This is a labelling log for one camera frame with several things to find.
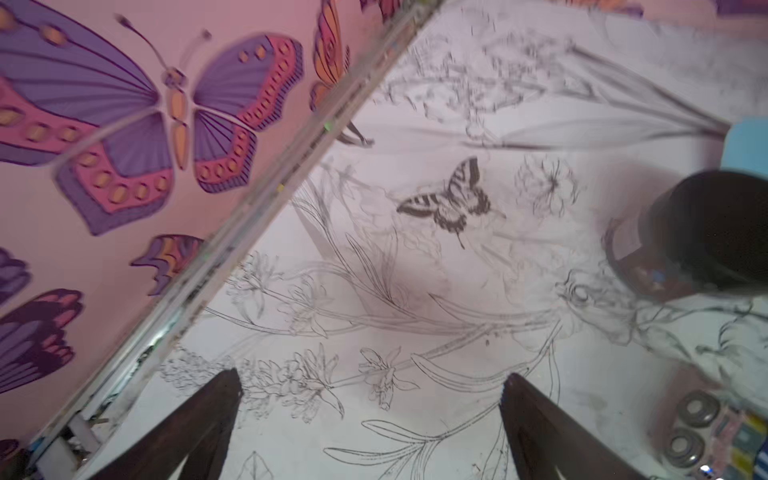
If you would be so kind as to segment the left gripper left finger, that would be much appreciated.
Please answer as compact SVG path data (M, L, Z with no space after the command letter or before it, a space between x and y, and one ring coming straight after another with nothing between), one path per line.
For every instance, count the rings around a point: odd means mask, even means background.
M238 372L219 372L95 479L218 479L243 390Z

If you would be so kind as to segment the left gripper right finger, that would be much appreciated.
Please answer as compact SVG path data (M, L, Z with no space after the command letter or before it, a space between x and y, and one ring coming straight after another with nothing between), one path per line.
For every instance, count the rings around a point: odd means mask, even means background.
M525 377L513 373L499 403L520 479L642 479Z

